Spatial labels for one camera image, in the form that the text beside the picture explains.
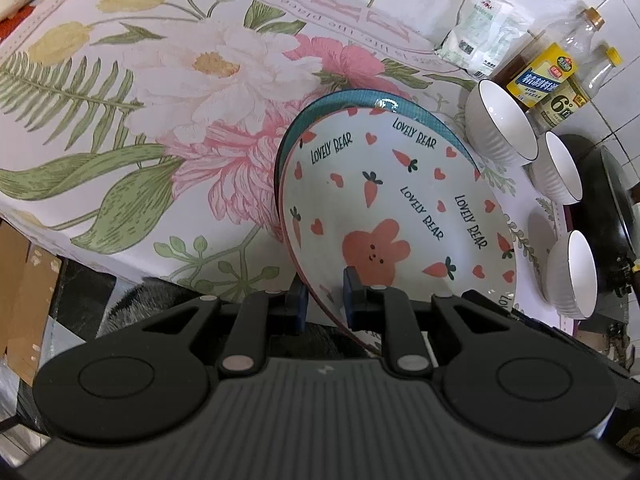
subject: barcode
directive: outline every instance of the barcode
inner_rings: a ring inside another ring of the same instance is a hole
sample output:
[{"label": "barcode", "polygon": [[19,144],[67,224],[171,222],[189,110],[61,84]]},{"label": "barcode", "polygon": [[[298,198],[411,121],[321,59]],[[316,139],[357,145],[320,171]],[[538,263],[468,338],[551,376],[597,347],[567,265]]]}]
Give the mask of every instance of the barcode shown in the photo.
[{"label": "barcode", "polygon": [[471,45],[469,45],[465,40],[460,40],[460,43],[458,44],[458,46],[460,47],[460,50],[465,54],[471,54],[474,51],[474,48]]}]

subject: white packet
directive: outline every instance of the white packet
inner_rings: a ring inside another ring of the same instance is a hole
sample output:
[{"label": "white packet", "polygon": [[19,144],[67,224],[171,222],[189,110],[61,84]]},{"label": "white packet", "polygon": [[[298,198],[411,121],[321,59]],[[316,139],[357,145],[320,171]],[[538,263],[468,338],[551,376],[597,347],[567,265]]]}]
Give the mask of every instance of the white packet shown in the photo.
[{"label": "white packet", "polygon": [[464,0],[460,22],[436,54],[475,78],[489,76],[533,19],[505,0]]}]

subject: tablecloth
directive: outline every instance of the tablecloth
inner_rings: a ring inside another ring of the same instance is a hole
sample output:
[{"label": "tablecloth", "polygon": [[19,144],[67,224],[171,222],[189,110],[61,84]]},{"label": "tablecloth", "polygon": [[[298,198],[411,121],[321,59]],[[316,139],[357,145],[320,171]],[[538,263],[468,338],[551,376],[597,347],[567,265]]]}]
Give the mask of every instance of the tablecloth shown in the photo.
[{"label": "tablecloth", "polygon": [[[0,44],[0,214],[128,280],[233,300],[287,288],[273,164],[296,114],[332,91],[379,89],[466,143],[475,84],[357,0],[45,0]],[[524,168],[470,151],[513,234],[514,307],[559,326],[540,277],[561,210]]]}]

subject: flower center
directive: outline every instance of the flower center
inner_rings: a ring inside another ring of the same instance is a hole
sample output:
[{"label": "flower center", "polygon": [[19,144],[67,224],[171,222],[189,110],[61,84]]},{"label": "flower center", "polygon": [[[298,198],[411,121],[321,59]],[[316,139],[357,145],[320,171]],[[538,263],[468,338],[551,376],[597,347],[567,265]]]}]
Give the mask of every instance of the flower center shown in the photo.
[{"label": "flower center", "polygon": [[240,70],[240,65],[225,60],[217,52],[205,52],[198,56],[193,68],[203,74],[229,77]]}]

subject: bottle label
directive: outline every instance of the bottle label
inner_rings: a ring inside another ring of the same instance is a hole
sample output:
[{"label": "bottle label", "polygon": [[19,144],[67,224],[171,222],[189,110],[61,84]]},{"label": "bottle label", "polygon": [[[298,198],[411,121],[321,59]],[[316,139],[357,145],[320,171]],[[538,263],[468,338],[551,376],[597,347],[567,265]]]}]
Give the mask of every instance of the bottle label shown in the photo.
[{"label": "bottle label", "polygon": [[558,88],[576,69],[574,60],[557,43],[553,43],[507,85],[507,90],[531,108]]},{"label": "bottle label", "polygon": [[569,78],[540,101],[533,108],[532,114],[539,124],[551,129],[588,102],[589,97],[580,88],[580,85],[573,78]]}]

